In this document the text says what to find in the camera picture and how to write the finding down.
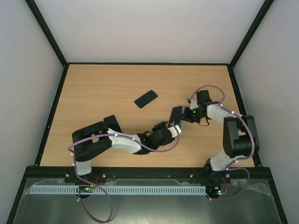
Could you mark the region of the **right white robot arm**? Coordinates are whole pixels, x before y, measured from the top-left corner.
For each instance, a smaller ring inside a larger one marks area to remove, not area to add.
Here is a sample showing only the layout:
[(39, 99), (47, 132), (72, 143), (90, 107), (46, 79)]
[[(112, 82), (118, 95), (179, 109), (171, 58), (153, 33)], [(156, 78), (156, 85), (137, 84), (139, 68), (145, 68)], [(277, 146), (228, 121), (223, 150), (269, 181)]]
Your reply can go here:
[(204, 178), (213, 183), (219, 179), (220, 172), (238, 161), (252, 158), (259, 150), (256, 123), (253, 116), (238, 114), (221, 101), (213, 101), (208, 90), (197, 90), (195, 95), (197, 99), (190, 97), (190, 106), (184, 109), (181, 119), (197, 124), (202, 119), (211, 119), (223, 125), (222, 150), (204, 165)]

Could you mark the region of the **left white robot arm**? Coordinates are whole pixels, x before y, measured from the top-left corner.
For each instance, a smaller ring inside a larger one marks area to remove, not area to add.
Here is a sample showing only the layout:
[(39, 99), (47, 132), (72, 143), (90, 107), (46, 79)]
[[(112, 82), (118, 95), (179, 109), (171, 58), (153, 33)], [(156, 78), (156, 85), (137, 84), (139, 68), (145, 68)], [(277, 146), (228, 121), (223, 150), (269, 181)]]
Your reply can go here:
[(90, 174), (91, 160), (111, 148), (137, 155), (171, 151), (178, 144), (182, 131), (179, 125), (171, 123), (167, 127), (166, 124), (161, 122), (150, 132), (134, 135), (118, 132), (103, 121), (74, 131), (69, 151), (74, 156), (77, 174)]

